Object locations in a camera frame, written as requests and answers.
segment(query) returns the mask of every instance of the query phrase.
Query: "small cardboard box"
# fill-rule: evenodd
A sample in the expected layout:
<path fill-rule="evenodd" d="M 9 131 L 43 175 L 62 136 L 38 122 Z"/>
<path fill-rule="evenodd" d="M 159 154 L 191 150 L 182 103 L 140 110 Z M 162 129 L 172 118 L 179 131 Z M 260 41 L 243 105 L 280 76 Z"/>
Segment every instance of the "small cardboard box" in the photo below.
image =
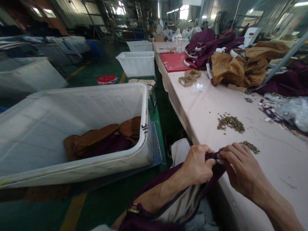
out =
<path fill-rule="evenodd" d="M 155 35 L 155 42 L 164 42 L 165 36 L 164 35 Z"/>
<path fill-rule="evenodd" d="M 167 47 L 167 50 L 174 51 L 174 50 L 176 50 L 176 48 L 175 47 Z"/>
<path fill-rule="evenodd" d="M 191 69 L 188 71 L 185 71 L 185 76 L 190 75 L 191 77 L 193 77 L 194 79 L 199 78 L 201 76 L 201 72 L 197 71 L 195 69 Z"/>
<path fill-rule="evenodd" d="M 190 78 L 192 81 L 190 83 L 185 83 L 183 81 L 183 78 L 185 78 L 185 77 Z M 182 84 L 184 87 L 189 87 L 189 86 L 193 85 L 195 82 L 197 82 L 197 80 L 195 78 L 191 77 L 190 75 L 187 75 L 185 77 L 179 78 L 179 83 Z"/>
<path fill-rule="evenodd" d="M 228 88 L 231 88 L 233 90 L 238 90 L 238 91 L 241 91 L 241 92 L 245 92 L 247 90 L 247 88 L 245 87 L 238 87 L 236 85 L 233 85 L 233 84 L 228 84 Z"/>

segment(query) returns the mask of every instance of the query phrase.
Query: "white plastic bin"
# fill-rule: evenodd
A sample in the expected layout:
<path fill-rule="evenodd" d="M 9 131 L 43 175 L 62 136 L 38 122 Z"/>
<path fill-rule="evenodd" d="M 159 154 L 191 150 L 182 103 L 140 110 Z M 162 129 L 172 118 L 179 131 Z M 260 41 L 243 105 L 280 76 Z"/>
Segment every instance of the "white plastic bin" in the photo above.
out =
<path fill-rule="evenodd" d="M 129 78 L 155 76 L 154 51 L 122 52 L 116 59 Z"/>
<path fill-rule="evenodd" d="M 41 90 L 66 86 L 65 79 L 46 57 L 13 58 L 0 62 L 0 98 L 25 97 Z"/>
<path fill-rule="evenodd" d="M 35 46 L 43 55 L 54 60 L 60 66 L 74 65 L 82 61 L 82 58 L 77 55 L 69 55 L 68 57 L 58 44 L 33 46 Z"/>
<path fill-rule="evenodd" d="M 68 55 L 79 55 L 90 51 L 86 39 L 80 36 L 65 36 L 53 39 Z"/>
<path fill-rule="evenodd" d="M 126 43 L 130 51 L 153 51 L 153 44 L 147 40 Z"/>
<path fill-rule="evenodd" d="M 46 90 L 0 115 L 0 188 L 63 184 L 122 172 L 153 162 L 148 86 L 127 83 Z M 141 116 L 131 149 L 68 162 L 63 140 Z"/>

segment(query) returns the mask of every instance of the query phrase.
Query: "purple garment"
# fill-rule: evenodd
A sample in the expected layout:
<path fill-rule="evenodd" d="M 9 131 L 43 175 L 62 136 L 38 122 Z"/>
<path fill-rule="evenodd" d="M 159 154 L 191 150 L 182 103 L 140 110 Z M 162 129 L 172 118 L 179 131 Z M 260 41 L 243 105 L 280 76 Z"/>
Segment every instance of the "purple garment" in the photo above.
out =
<path fill-rule="evenodd" d="M 186 62 L 192 62 L 196 66 L 190 65 L 191 68 L 203 68 L 206 66 L 208 59 L 214 54 L 217 48 L 226 47 L 225 52 L 229 53 L 231 49 L 236 48 L 244 44 L 244 37 L 235 37 L 235 33 L 231 32 L 229 34 L 223 35 L 219 39 L 207 43 L 200 49 L 203 49 L 201 52 L 197 52 L 198 58 L 188 57 L 185 59 Z"/>
<path fill-rule="evenodd" d="M 88 152 L 87 155 L 83 157 L 83 159 L 105 155 L 117 151 L 128 150 L 131 147 L 132 143 L 128 139 L 126 139 L 125 136 L 121 134 L 112 134 L 107 137 L 98 147 Z"/>
<path fill-rule="evenodd" d="M 215 32 L 212 29 L 207 29 L 201 32 L 198 32 L 192 36 L 190 42 L 185 47 L 185 50 L 188 54 L 194 54 L 196 47 L 201 47 L 205 43 L 215 41 Z"/>
<path fill-rule="evenodd" d="M 208 159 L 217 159 L 217 155 L 219 152 L 207 154 L 205 156 L 205 160 Z M 136 200 L 141 194 L 145 193 L 146 191 L 150 190 L 151 188 L 155 187 L 156 185 L 166 181 L 169 179 L 177 170 L 181 168 L 183 163 L 177 165 L 174 168 L 170 168 L 161 174 L 159 174 L 157 177 L 155 177 L 153 180 L 149 181 L 145 186 L 143 186 L 134 196 L 134 199 L 130 202 L 129 208 L 132 207 L 133 201 Z M 224 174 L 225 169 L 222 165 L 216 164 L 213 167 L 213 177 L 205 184 L 205 190 L 203 193 L 202 199 L 209 193 L 209 191 L 213 188 L 213 186 L 216 184 L 218 179 Z M 166 204 L 159 213 L 163 213 L 167 208 L 170 207 L 170 205 L 174 202 L 175 199 L 170 201 L 168 204 Z M 159 221 L 152 221 L 157 215 L 151 214 L 148 211 L 146 211 L 142 205 L 139 203 L 137 205 L 138 210 L 140 210 L 139 214 L 128 212 L 124 220 L 122 221 L 122 224 L 120 226 L 119 231 L 127 231 L 127 230 L 151 230 L 151 231 L 176 231 L 183 228 L 184 224 L 175 224 L 175 223 L 163 223 Z M 188 222 L 191 220 L 198 209 L 195 210 L 194 214 L 186 221 Z"/>
<path fill-rule="evenodd" d="M 291 71 L 274 75 L 257 92 L 278 93 L 283 96 L 308 96 L 308 66 L 295 62 L 287 67 Z"/>

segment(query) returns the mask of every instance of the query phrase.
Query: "hand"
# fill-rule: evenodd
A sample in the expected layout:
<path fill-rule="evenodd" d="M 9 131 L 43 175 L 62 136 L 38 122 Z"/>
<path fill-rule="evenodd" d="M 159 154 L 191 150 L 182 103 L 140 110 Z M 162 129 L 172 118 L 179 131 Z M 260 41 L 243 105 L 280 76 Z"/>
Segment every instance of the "hand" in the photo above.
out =
<path fill-rule="evenodd" d="M 226 146 L 218 158 L 227 159 L 223 164 L 235 190 L 259 206 L 266 203 L 270 190 L 274 190 L 259 163 L 247 146 L 238 143 Z"/>
<path fill-rule="evenodd" d="M 205 154 L 213 153 L 213 150 L 207 145 L 193 145 L 182 167 L 179 169 L 181 178 L 186 187 L 193 184 L 203 184 L 212 176 L 212 167 L 216 160 L 208 159 L 205 161 Z"/>

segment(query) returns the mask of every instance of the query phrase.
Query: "plastic bottle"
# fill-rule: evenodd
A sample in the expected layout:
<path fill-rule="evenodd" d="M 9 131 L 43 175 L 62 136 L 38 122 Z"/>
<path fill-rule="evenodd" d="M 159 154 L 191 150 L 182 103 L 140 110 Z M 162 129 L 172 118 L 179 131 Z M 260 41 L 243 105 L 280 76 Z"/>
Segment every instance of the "plastic bottle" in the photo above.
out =
<path fill-rule="evenodd" d="M 178 34 L 176 36 L 176 51 L 181 53 L 182 51 L 182 35 L 181 34 Z"/>

